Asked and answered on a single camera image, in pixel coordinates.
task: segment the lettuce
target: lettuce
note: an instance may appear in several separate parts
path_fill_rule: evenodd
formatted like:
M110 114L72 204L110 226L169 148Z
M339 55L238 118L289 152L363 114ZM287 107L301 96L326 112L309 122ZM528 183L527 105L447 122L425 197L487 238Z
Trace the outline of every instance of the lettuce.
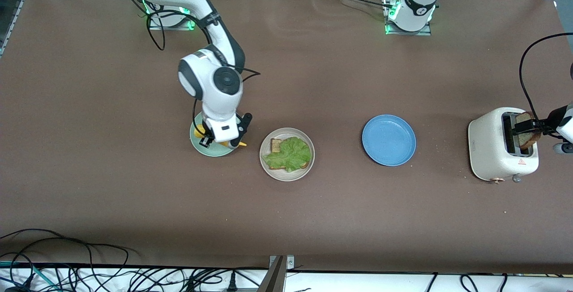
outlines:
M269 167L285 169L287 172L301 169L311 158L311 149L298 137L289 137L281 142L280 152L262 157Z

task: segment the blue plate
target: blue plate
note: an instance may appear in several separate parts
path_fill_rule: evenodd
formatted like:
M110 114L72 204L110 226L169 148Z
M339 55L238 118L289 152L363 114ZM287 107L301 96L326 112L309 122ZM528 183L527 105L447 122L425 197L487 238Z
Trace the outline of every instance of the blue plate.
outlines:
M414 155L416 136L405 120L393 115L379 115L364 126L362 145L366 153L381 165L399 166Z

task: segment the yellow object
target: yellow object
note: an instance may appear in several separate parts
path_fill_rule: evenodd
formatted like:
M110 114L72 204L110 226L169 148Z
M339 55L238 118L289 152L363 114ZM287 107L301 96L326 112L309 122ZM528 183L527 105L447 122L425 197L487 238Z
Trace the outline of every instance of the yellow object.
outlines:
M193 129L193 135L195 135L195 137L198 138L203 137L203 135L200 132L205 133L205 128L203 127L203 125L197 125L197 128ZM227 141L221 142L220 144L223 146L227 146ZM247 145L243 142L239 142L239 146L247 146Z

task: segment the white plate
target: white plate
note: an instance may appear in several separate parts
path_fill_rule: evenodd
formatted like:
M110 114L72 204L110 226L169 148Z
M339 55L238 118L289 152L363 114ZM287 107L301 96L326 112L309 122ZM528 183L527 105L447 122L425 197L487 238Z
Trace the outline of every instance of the white plate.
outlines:
M262 159L264 155L270 155L270 140L271 139L281 139L285 140L289 137L298 137L299 139L305 141L308 147L311 149L311 161L308 163L308 166L304 169L295 170L293 172L287 172L286 170L271 170L268 165L266 165L265 161ZM293 129L291 127L283 127L282 129L277 129L276 131L272 131L269 135L267 135L262 141L261 149L259 152L259 157L261 160L262 169L272 176L276 180L280 181L294 181L302 178L305 174L307 174L312 165L315 163L315 147L312 145L311 139L303 133L303 131L299 131L298 129Z

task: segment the table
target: table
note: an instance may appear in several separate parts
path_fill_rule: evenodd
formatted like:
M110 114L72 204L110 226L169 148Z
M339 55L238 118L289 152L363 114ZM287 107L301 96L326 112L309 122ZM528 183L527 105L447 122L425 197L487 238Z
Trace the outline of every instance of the table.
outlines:
M538 171L496 185L473 176L467 153L471 120L527 107L518 63L563 31L553 2L440 0L431 37L385 35L381 11L353 0L212 2L262 73L239 107L254 116L248 146L223 158L193 149L192 98L176 78L179 59L205 45L200 31L168 31L161 52L129 0L26 0L0 61L2 233L42 227L125 245L138 265L264 266L293 254L309 270L571 271L571 157L543 138ZM566 39L528 55L540 115L571 100L571 61ZM412 125L407 164L383 167L362 149L379 114ZM293 183L259 162L280 127L316 148ZM86 262L63 243L37 250L35 260ZM102 253L95 262L121 259Z

